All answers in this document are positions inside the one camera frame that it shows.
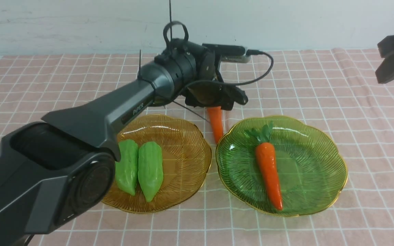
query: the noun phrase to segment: white wall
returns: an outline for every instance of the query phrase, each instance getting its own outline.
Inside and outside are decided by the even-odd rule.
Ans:
[[[172,0],[172,12],[193,42],[266,50],[371,48],[394,34],[394,0]],[[168,0],[0,0],[0,55],[157,52],[168,15]]]

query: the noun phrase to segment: glass plate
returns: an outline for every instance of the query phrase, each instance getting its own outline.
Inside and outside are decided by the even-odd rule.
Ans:
[[[270,122],[271,143],[283,196],[283,210],[269,201],[255,160],[256,138],[245,130]],[[249,118],[232,127],[216,148],[219,176],[226,188],[249,206],[266,214],[294,217],[330,207],[347,181],[347,166],[335,143],[322,131],[282,115]]]
[[[155,213],[182,203],[202,187],[211,166],[212,149],[196,125],[165,115],[144,115],[118,134],[118,141],[125,139],[133,139],[139,146],[148,141],[161,146],[162,186],[148,203],[139,184],[136,195],[131,196],[114,182],[103,203],[130,213]]]

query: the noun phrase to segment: robotic arm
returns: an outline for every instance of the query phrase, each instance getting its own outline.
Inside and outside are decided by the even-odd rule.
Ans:
[[[183,39],[168,40],[173,25],[183,26]],[[116,135],[145,108],[179,95],[194,107],[232,110],[235,102],[247,103],[240,84],[222,81],[220,62],[247,63],[265,53],[188,42],[180,22],[166,25],[163,35],[166,49],[140,67],[135,81],[85,105],[49,112],[1,139],[0,246],[26,245],[32,235],[50,234],[99,203],[121,159]]]

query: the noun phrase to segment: gold plate rim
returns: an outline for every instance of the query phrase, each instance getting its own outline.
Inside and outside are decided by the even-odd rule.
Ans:
[[[121,208],[121,207],[113,206],[113,205],[109,204],[108,202],[104,201],[104,198],[101,200],[101,202],[102,202],[103,204],[105,204],[105,205],[107,205],[107,206],[110,206],[110,207],[114,207],[114,208],[116,208],[116,209],[119,209],[119,210],[121,210],[121,211],[123,211],[123,212],[127,212],[127,213],[130,213],[130,214],[135,214],[135,215],[151,215],[151,214],[155,214],[155,213],[159,213],[159,212],[168,210],[168,209],[170,209],[170,208],[172,208],[172,207],[175,207],[175,206],[177,206],[177,205],[180,205],[180,204],[186,202],[187,200],[189,200],[190,198],[192,198],[197,192],[199,192],[199,190],[200,190],[200,189],[203,187],[203,185],[205,184],[205,182],[206,182],[206,177],[207,177],[207,175],[208,175],[209,170],[211,169],[211,166],[212,166],[212,159],[214,158],[214,156],[213,156],[213,153],[212,153],[212,147],[211,147],[211,145],[209,144],[208,140],[206,140],[205,136],[204,136],[203,133],[200,131],[200,129],[198,128],[198,126],[197,126],[196,124],[190,122],[189,120],[185,120],[185,119],[181,119],[181,118],[176,118],[176,117],[171,117],[171,116],[169,116],[169,115],[163,115],[163,114],[147,114],[147,115],[142,115],[142,116],[138,117],[137,119],[141,119],[141,118],[148,117],[148,116],[154,116],[154,115],[155,115],[155,116],[158,116],[158,117],[169,118],[169,119],[171,119],[171,120],[184,121],[184,122],[186,122],[186,123],[191,124],[191,125],[192,125],[193,127],[195,127],[195,128],[198,130],[198,132],[200,133],[200,137],[204,140],[204,143],[209,147],[209,152],[211,153],[211,161],[209,162],[209,166],[208,166],[208,169],[207,169],[206,172],[205,172],[205,177],[203,178],[203,182],[202,182],[201,186],[200,186],[198,189],[196,189],[196,191],[195,191],[192,195],[190,195],[188,198],[186,198],[185,200],[183,200],[183,201],[181,201],[181,202],[179,202],[179,203],[175,203],[174,205],[168,206],[168,207],[163,208],[163,209],[161,209],[161,210],[156,210],[156,211],[151,211],[151,212],[135,212],[135,211],[126,210],[126,209],[123,209],[123,208]],[[122,132],[124,129],[122,129],[121,131],[119,131],[119,133],[117,134],[117,136],[119,136],[119,135],[121,134],[121,132]]]
[[[328,206],[326,206],[325,208],[323,208],[322,210],[319,210],[319,211],[316,211],[316,212],[313,212],[313,213],[297,214],[297,215],[280,215],[280,214],[275,214],[275,213],[269,213],[269,212],[267,212],[267,211],[264,211],[264,210],[262,210],[262,209],[259,209],[259,208],[255,207],[255,206],[251,205],[250,203],[248,203],[248,202],[244,201],[243,199],[241,199],[237,194],[235,194],[235,193],[226,185],[226,183],[225,183],[223,177],[221,176],[221,174],[220,174],[220,165],[219,165],[219,160],[218,160],[217,156],[218,156],[218,151],[219,151],[219,145],[220,145],[220,143],[222,142],[222,140],[223,140],[225,137],[227,137],[229,134],[231,134],[232,131],[235,129],[235,127],[236,127],[238,124],[242,123],[243,121],[246,121],[246,120],[262,120],[262,119],[269,119],[269,118],[273,118],[273,117],[283,117],[283,118],[287,118],[287,119],[290,119],[290,120],[295,120],[295,121],[300,122],[301,124],[305,125],[306,127],[309,127],[309,128],[312,128],[312,129],[314,129],[314,130],[316,130],[316,131],[321,132],[321,133],[324,134],[327,138],[329,138],[329,140],[333,143],[335,149],[337,150],[338,157],[341,158],[341,160],[343,161],[343,163],[344,163],[344,169],[345,169],[345,180],[344,180],[344,183],[343,183],[343,185],[341,186],[341,188],[338,190],[338,193],[336,194],[334,200],[333,200]],[[320,129],[314,127],[314,126],[307,125],[307,124],[303,123],[302,121],[300,121],[300,120],[298,120],[298,119],[296,119],[296,118],[289,117],[289,116],[286,116],[286,115],[269,115],[269,116],[266,116],[266,117],[249,117],[249,118],[245,118],[245,119],[242,119],[242,120],[238,121],[237,123],[235,123],[235,124],[230,128],[230,130],[229,130],[226,134],[223,135],[223,137],[220,139],[219,143],[218,143],[217,146],[215,147],[215,162],[217,163],[217,171],[218,171],[218,173],[219,173],[219,178],[220,178],[220,180],[222,181],[223,185],[226,187],[226,189],[227,189],[232,195],[234,195],[234,196],[235,196],[236,198],[238,198],[240,201],[242,201],[242,202],[244,202],[245,204],[247,204],[249,207],[251,207],[251,208],[253,208],[253,209],[255,209],[255,210],[257,210],[257,211],[259,211],[259,212],[261,212],[261,213],[263,213],[263,214],[272,215],[272,216],[275,216],[275,217],[284,217],[284,218],[301,217],[301,216],[307,216],[307,215],[314,215],[314,214],[317,214],[317,213],[319,213],[319,212],[322,212],[322,211],[327,210],[327,209],[330,208],[333,204],[335,204],[335,202],[338,200],[338,198],[340,197],[341,191],[344,189],[344,187],[345,187],[346,184],[347,184],[347,179],[348,179],[348,177],[349,177],[349,170],[347,169],[346,161],[344,160],[344,158],[341,156],[340,152],[338,151],[338,148],[337,148],[336,143],[333,141],[333,139],[332,139],[328,134],[324,133],[322,130],[320,130]]]

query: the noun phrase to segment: green glass plate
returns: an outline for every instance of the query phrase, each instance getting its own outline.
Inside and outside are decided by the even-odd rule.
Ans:
[[[273,122],[283,210],[269,201],[255,160],[259,142],[246,134]],[[333,205],[347,181],[347,166],[325,133],[282,115],[248,118],[232,127],[216,148],[219,176],[226,188],[249,206],[270,215],[311,215]]]

